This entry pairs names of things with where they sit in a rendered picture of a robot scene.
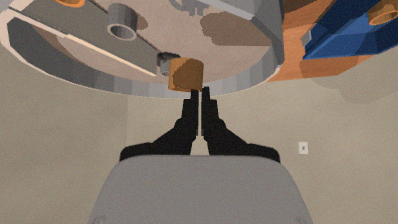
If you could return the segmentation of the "blue crate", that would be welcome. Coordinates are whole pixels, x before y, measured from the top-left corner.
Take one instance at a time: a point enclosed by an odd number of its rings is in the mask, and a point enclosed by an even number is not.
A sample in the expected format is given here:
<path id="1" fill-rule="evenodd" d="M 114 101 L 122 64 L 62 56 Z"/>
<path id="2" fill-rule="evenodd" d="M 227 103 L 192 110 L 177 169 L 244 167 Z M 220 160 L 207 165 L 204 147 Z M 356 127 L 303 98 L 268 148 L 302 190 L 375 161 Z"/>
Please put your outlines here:
<path id="1" fill-rule="evenodd" d="M 380 1 L 337 0 L 302 38 L 303 60 L 376 55 L 398 46 L 398 17 L 369 24 L 367 11 Z"/>

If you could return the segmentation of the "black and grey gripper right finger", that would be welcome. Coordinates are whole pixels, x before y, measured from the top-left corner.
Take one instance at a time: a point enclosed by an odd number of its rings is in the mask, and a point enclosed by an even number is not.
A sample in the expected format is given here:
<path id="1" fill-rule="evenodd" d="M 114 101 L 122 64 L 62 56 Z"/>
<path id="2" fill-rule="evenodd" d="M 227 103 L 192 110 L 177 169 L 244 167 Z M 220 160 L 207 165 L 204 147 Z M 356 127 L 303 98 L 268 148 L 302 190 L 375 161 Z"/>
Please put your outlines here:
<path id="1" fill-rule="evenodd" d="M 225 122 L 219 118 L 217 100 L 210 99 L 209 87 L 202 88 L 201 136 L 207 142 L 209 155 L 261 156 L 281 163 L 274 148 L 248 144 L 227 129 Z"/>

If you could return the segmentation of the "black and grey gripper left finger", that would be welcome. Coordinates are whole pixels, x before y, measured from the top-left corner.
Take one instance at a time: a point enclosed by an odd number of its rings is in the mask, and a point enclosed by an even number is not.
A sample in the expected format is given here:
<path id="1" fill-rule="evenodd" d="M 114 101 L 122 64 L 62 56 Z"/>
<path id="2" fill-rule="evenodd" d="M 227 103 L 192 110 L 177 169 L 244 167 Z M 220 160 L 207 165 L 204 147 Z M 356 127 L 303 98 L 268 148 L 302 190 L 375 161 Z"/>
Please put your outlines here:
<path id="1" fill-rule="evenodd" d="M 182 116 L 174 128 L 154 142 L 125 147 L 119 162 L 137 155 L 190 155 L 192 142 L 198 136 L 199 91 L 191 89 L 190 99 L 184 99 Z"/>

